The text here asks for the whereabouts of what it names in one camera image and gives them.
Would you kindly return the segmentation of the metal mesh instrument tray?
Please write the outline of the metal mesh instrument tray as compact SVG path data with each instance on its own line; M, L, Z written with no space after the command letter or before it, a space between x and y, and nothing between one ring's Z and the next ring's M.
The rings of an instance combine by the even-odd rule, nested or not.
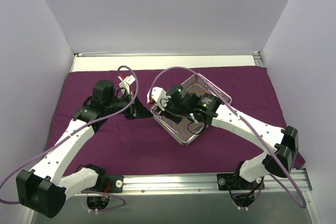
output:
M230 104L232 98L199 73L191 75L181 85L187 92L195 93L198 96L196 107L191 116L199 123L183 119L179 124L176 124L165 118L162 115L165 107L165 105L162 105L162 101L170 100L170 97L166 95L167 91L160 87L154 87L152 92L149 93L149 103L153 105L150 112L158 124L176 141L181 145L189 145L211 124L212 118L217 117L216 110L223 104L223 101Z

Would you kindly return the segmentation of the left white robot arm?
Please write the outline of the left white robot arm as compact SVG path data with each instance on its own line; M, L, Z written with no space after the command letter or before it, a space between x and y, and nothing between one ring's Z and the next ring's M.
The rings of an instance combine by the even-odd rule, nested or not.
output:
M107 121L107 116L121 112L128 120L151 118L152 113L135 96L116 96L113 84L95 86L76 112L66 131L50 151L31 170L21 170L16 176L19 203L53 218L66 200L83 190L105 192L106 171L96 165L64 176L69 164L85 143Z

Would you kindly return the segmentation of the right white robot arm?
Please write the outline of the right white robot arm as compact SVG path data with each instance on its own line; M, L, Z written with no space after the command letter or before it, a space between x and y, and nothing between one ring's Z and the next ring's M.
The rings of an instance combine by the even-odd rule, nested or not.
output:
M252 118L212 94L169 95L157 101L163 114L187 118L193 123L227 130L259 147L263 152L242 161L233 175L236 187L244 189L257 178L289 176L298 153L298 131L285 129Z

